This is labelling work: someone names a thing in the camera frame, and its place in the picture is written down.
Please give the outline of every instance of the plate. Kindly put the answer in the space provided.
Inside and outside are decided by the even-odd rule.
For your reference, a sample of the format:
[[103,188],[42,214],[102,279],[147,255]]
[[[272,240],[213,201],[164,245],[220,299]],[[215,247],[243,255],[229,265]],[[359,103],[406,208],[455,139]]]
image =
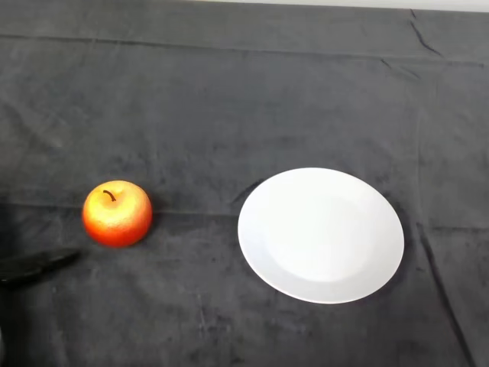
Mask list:
[[260,278],[320,304],[374,293],[392,278],[404,251],[403,229],[387,200],[364,181],[325,168],[264,181],[244,202],[238,237]]

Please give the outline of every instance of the white plate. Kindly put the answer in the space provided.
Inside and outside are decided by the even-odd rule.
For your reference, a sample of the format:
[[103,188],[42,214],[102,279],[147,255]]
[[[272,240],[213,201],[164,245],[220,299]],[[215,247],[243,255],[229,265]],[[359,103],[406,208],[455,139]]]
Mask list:
[[241,209],[238,237],[251,268],[300,300],[339,304],[374,293],[403,257],[392,206],[339,171],[300,168],[257,187]]

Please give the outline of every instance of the white wall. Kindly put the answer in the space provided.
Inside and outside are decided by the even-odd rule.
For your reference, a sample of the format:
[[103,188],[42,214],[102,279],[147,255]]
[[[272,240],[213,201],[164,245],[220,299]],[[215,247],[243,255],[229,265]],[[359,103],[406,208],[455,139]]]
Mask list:
[[489,11],[489,0],[219,0],[220,2],[257,2],[267,4],[301,4],[357,6],[367,8],[406,8],[453,11]]

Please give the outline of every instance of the black object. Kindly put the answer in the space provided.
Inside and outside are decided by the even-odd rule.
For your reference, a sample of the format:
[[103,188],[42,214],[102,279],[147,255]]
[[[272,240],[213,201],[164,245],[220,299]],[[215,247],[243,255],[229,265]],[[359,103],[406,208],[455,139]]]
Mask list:
[[36,281],[49,271],[73,263],[80,255],[79,249],[60,248],[1,260],[0,285],[11,287]]

